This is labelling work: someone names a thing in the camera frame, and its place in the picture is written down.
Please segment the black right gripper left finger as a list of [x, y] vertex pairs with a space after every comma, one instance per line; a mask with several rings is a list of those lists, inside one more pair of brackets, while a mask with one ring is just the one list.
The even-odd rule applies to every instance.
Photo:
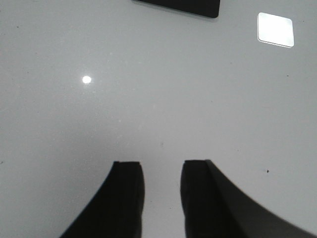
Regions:
[[63, 238], [140, 238], [145, 183], [140, 162], [113, 163], [94, 197]]

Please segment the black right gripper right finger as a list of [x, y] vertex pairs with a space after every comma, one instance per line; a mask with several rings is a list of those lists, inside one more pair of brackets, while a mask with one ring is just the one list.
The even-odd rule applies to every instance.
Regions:
[[181, 203], [188, 238], [313, 238], [240, 190], [211, 160], [186, 160]]

